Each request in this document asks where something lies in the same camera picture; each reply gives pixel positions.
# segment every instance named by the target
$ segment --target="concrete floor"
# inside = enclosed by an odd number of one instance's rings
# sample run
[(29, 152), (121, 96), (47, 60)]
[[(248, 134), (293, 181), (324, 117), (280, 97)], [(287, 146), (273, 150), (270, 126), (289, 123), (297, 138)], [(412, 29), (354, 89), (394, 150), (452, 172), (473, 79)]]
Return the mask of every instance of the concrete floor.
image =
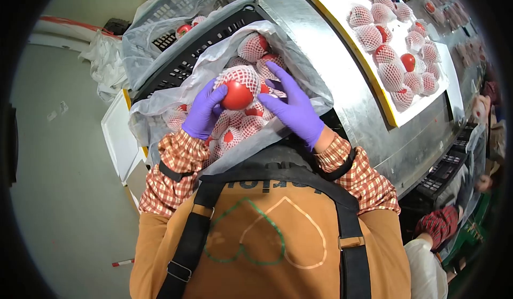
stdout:
[[(89, 62), (28, 45), (12, 90), (19, 135), (16, 219), (46, 282), (62, 298), (128, 298), (138, 216), (116, 176)], [(61, 114), (60, 103), (69, 110)], [(57, 116), (48, 121), (52, 111)]]

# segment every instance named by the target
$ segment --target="white plastic bag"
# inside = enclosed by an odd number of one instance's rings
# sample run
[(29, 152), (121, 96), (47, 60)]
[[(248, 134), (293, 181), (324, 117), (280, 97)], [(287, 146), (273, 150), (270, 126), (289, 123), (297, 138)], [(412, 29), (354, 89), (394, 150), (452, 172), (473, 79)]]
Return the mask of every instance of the white plastic bag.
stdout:
[(98, 82), (98, 96), (106, 102), (111, 102), (121, 89), (129, 87), (121, 47), (119, 39), (98, 30), (87, 51), (79, 54), (79, 58), (91, 61), (91, 77)]
[[(197, 38), (208, 30), (202, 26), (222, 21), (224, 13), (257, 0), (156, 0), (123, 35), (123, 64), (127, 71), (130, 89), (138, 90), (188, 39)], [(207, 17), (179, 41), (161, 52), (152, 42), (164, 33), (175, 30), (197, 15)]]
[[(138, 142), (142, 146), (150, 147), (154, 163), (160, 161), (157, 151), (158, 141), (164, 134), (170, 132), (165, 124), (160, 122), (161, 115), (179, 104), (192, 102), (197, 93), (222, 72), (228, 61), (237, 56), (237, 47), (240, 42), (253, 31), (264, 35), (273, 52), (285, 60), (291, 74), (311, 98), (310, 102), (318, 115), (332, 108), (333, 97), (329, 89), (298, 46), (283, 30), (271, 22), (253, 22), (240, 28), (231, 37), (207, 48), (198, 58), (191, 76), (179, 88), (156, 91), (150, 98), (140, 100), (132, 106), (128, 125)], [(222, 173), (289, 133), (290, 130), (275, 117), (260, 132), (224, 153), (219, 160), (204, 170), (204, 174)]]

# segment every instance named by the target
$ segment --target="purple nitrile glove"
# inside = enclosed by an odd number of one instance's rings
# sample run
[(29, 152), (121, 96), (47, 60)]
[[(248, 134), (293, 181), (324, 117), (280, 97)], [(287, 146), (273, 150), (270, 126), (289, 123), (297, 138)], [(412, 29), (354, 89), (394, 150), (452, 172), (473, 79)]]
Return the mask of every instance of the purple nitrile glove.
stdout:
[(201, 90), (192, 102), (189, 115), (182, 124), (182, 129), (192, 137), (203, 141), (212, 134), (214, 125), (224, 108), (219, 104), (228, 93), (228, 87), (221, 85), (213, 90), (215, 79)]
[(281, 67), (273, 62), (266, 62), (269, 71), (271, 71), (280, 82), (266, 79), (267, 86), (282, 90), (287, 93), (288, 103), (282, 102), (269, 94), (259, 94), (259, 101), (272, 113), (278, 116), (279, 120), (302, 138), (310, 150), (317, 143), (324, 123), (317, 116), (308, 96), (299, 88), (294, 79)]

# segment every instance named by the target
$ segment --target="stainless steel table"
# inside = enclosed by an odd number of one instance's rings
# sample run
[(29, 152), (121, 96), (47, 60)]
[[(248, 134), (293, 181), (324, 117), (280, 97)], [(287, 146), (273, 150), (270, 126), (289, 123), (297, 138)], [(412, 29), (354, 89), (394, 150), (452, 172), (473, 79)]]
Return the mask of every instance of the stainless steel table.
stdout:
[[(394, 184), (400, 197), (404, 196), (458, 132), (458, 125), (449, 120), (446, 95), (401, 128), (390, 127), (365, 73), (315, 6), (307, 0), (262, 1), (261, 6), (308, 56), (330, 88), (334, 110), (350, 143), (362, 146), (371, 165)], [(476, 71), (458, 73), (465, 107), (472, 97), (468, 88), (475, 76)]]

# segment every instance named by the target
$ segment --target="red plaid shirt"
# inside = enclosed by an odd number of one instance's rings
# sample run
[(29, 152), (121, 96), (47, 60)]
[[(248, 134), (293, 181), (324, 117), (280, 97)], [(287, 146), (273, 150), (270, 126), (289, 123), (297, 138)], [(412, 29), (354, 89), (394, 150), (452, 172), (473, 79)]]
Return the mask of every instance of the red plaid shirt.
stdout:
[(458, 211), (451, 205), (423, 216), (415, 227), (415, 236), (426, 232), (433, 239), (432, 249), (437, 249), (457, 229)]
[[(175, 182), (162, 174), (158, 165), (155, 165), (146, 176), (146, 190), (141, 196), (140, 210), (170, 217), (192, 195), (197, 172), (202, 169), (203, 161), (209, 158), (210, 151), (203, 140), (192, 138), (183, 130), (175, 135), (164, 136), (158, 149), (162, 161), (172, 171), (194, 172), (180, 182)], [(347, 159), (350, 149), (349, 142), (336, 134), (330, 146), (315, 156), (325, 172), (333, 172)], [(358, 200), (358, 215), (375, 209), (389, 209), (398, 214), (401, 212), (394, 186), (369, 165), (367, 153), (361, 147), (356, 147), (351, 169), (335, 180), (335, 183)]]

